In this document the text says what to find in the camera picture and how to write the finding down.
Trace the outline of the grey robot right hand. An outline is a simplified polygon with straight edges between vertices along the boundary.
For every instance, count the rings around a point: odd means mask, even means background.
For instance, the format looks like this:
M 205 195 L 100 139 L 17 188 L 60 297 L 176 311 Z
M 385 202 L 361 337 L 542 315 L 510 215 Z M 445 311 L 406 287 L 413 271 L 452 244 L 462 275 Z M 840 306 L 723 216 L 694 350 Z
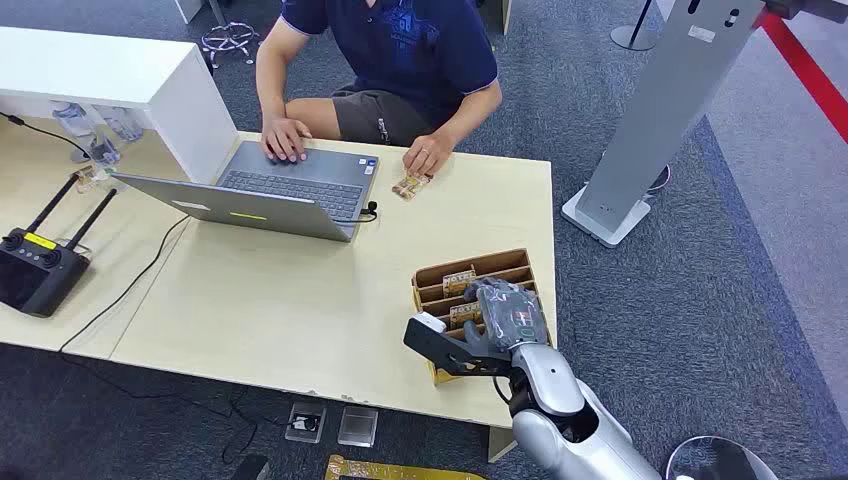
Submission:
M 506 353 L 525 343 L 550 344 L 547 322 L 533 291 L 486 277 L 473 280 L 463 296 L 479 304 L 485 332 L 484 335 L 467 333 L 468 343 L 482 343 L 498 353 Z

